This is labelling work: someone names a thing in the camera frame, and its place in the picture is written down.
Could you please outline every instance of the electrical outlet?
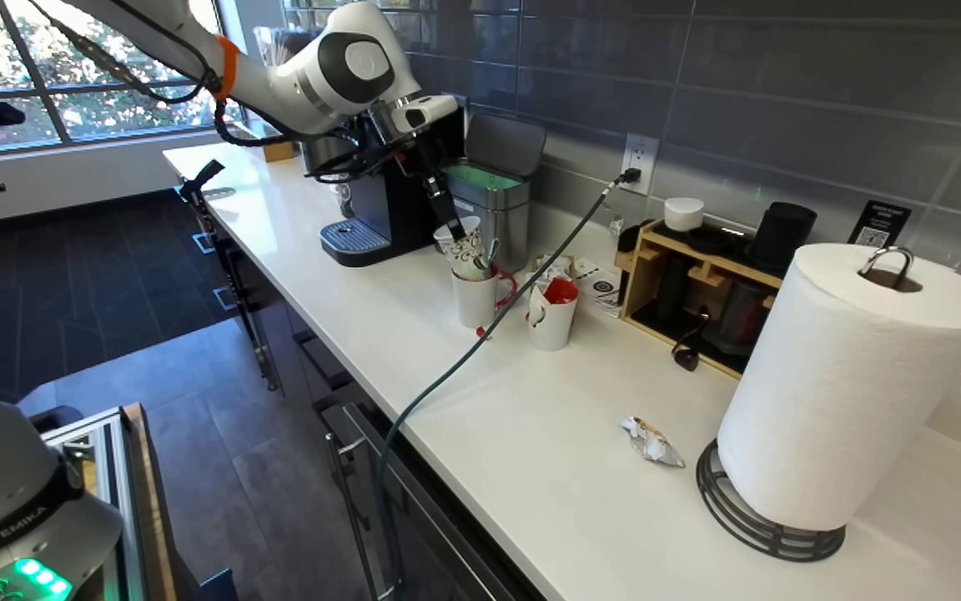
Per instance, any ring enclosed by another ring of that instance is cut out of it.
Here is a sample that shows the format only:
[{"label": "electrical outlet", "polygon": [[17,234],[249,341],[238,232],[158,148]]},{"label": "electrical outlet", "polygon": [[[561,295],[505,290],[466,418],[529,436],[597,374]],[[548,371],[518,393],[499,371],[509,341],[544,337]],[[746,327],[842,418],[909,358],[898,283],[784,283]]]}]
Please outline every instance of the electrical outlet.
[{"label": "electrical outlet", "polygon": [[652,190],[653,154],[657,154],[657,137],[637,137],[637,133],[623,137],[621,170],[632,170],[632,167],[642,170],[637,183],[623,183],[628,190],[637,190],[637,193]]}]

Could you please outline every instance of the paper towel roll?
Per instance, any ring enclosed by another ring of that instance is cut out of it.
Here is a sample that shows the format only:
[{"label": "paper towel roll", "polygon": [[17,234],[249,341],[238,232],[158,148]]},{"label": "paper towel roll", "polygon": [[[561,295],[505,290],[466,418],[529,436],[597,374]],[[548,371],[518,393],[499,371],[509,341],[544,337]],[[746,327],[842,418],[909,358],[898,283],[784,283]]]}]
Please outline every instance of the paper towel roll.
[{"label": "paper towel roll", "polygon": [[961,379],[961,273],[913,260],[921,290],[898,295],[858,278],[868,258],[849,245],[794,254],[722,420],[730,483],[777,526],[845,527]]}]

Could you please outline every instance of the white countertop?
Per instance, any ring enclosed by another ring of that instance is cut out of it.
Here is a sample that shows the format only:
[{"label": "white countertop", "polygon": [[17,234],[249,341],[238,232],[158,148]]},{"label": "white countertop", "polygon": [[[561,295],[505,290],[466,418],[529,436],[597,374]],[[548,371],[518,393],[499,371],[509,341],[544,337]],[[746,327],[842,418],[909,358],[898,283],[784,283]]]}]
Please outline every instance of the white countertop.
[{"label": "white countertop", "polygon": [[[320,250],[335,193],[255,151],[168,151],[211,187],[217,220],[395,418],[472,344],[433,250],[339,266]],[[706,516],[694,467],[661,471],[618,420],[642,413],[694,465],[733,381],[671,364],[611,308],[588,304],[563,351],[507,318],[408,424],[408,438],[548,598],[961,598],[961,443],[923,430],[821,566],[746,550]]]}]

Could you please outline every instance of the gray tile backsplash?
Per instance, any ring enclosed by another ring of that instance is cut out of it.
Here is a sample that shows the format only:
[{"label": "gray tile backsplash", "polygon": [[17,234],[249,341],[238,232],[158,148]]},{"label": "gray tile backsplash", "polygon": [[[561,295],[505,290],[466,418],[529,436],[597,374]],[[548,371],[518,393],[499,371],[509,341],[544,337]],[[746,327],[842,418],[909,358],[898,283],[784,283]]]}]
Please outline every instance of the gray tile backsplash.
[{"label": "gray tile backsplash", "polygon": [[865,201],[913,210],[961,266],[961,0],[384,0],[432,89],[548,125],[538,201],[588,210],[623,133],[661,142],[646,197],[757,225],[771,201],[849,240]]}]

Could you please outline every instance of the dark floor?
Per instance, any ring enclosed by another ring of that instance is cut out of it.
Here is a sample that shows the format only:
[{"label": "dark floor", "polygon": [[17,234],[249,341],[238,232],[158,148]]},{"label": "dark floor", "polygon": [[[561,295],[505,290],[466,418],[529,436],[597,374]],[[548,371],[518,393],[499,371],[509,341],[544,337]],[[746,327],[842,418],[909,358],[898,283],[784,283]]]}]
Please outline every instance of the dark floor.
[{"label": "dark floor", "polygon": [[172,193],[0,220],[0,402],[225,320]]},{"label": "dark floor", "polygon": [[83,413],[142,403],[177,549],[204,581],[235,569],[244,601],[366,598],[347,510],[326,478],[310,402],[325,381],[292,348],[298,318],[259,314],[281,391],[259,381],[238,320],[43,384],[32,402]]}]

